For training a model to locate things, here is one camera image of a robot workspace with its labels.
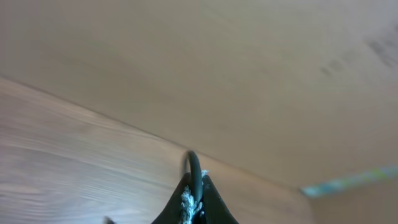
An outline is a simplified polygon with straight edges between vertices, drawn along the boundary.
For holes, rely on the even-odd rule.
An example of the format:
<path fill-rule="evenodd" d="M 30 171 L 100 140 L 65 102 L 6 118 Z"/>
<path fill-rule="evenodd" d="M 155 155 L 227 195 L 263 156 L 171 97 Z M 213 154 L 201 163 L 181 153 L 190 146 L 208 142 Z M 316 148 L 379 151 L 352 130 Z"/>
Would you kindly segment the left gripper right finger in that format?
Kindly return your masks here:
<path fill-rule="evenodd" d="M 198 216 L 199 224 L 238 224 L 218 193 L 208 175 L 203 178 L 203 208 Z"/>

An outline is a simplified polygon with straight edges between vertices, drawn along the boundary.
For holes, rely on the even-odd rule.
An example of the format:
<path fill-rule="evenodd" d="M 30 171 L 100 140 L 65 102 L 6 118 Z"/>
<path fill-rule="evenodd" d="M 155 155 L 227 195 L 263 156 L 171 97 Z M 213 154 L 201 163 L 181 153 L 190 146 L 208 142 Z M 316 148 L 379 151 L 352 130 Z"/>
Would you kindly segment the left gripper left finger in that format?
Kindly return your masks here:
<path fill-rule="evenodd" d="M 189 187 L 190 173 L 185 173 L 164 209 L 152 224 L 192 224 L 195 199 Z"/>

